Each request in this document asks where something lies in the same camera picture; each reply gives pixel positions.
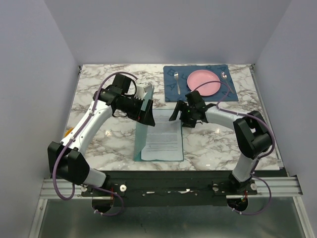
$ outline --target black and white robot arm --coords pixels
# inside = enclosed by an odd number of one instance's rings
[[[272,138],[267,128],[248,116],[234,115],[219,110],[215,104],[206,105],[198,91],[186,95],[187,103],[178,101],[169,120],[176,120],[178,112],[185,127],[195,127],[197,121],[215,123],[232,129],[236,133],[241,151],[238,163],[229,176],[232,190],[244,189],[251,179],[251,173],[257,165],[258,157],[272,145]],[[264,121],[258,111],[248,113]]]
[[[142,97],[147,90],[152,90],[152,86],[135,85],[136,94],[127,95],[131,82],[132,79],[127,76],[116,75],[113,83],[106,89],[101,90],[99,98],[96,98],[97,92],[94,94],[87,112],[75,128],[61,142],[52,142],[49,145],[48,156],[51,173],[53,173],[56,160],[64,150],[65,153],[63,153],[57,165],[56,175],[58,177],[76,185],[107,186],[108,179],[105,173],[90,168],[84,158],[88,145],[103,123],[116,110],[121,110],[132,120],[145,125],[155,125],[152,114],[153,101],[136,97]]]

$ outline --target silver fork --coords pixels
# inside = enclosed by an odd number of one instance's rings
[[[178,84],[178,72],[174,73],[174,78],[177,82],[177,92],[178,92],[178,94],[180,94],[180,88],[179,88],[179,84]]]

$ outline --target gray wall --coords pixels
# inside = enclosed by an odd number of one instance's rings
[[[293,0],[256,63],[285,167],[297,174],[317,234],[317,1]]]
[[[0,3],[0,237],[27,237],[78,67],[43,0]]]
[[[45,0],[81,63],[254,63],[290,0]]]

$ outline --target placemat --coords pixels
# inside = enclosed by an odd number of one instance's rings
[[[228,96],[223,100],[225,102],[237,102],[238,96],[236,94],[236,90],[234,87],[234,84],[232,82],[232,78],[230,75],[229,68],[226,64],[220,64],[220,65],[185,65],[185,66],[174,66],[174,65],[167,65],[164,66],[163,72],[164,72],[164,93],[165,93],[165,101],[166,102],[177,102],[178,100],[186,101],[185,95],[190,93],[191,90],[187,86],[187,78],[188,76],[196,71],[196,70],[209,70],[213,73],[215,73],[220,81],[226,83],[225,80],[223,80],[220,77],[221,72],[225,72],[227,75],[227,81],[229,83],[229,86],[233,89],[235,92],[234,94],[229,92]],[[177,84],[176,80],[174,78],[174,73],[178,72],[178,83],[180,88],[180,95],[177,93]],[[217,102],[219,101],[227,92],[227,87],[223,84],[221,84],[220,89],[215,94],[203,97],[205,102]]]

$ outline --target pink plate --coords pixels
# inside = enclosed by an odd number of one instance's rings
[[[192,72],[187,78],[187,85],[190,90],[196,89],[199,85],[206,83],[208,81],[219,81],[217,75],[208,70],[196,70]],[[208,83],[204,86],[201,86],[197,91],[202,96],[211,96],[219,91],[220,83]]]

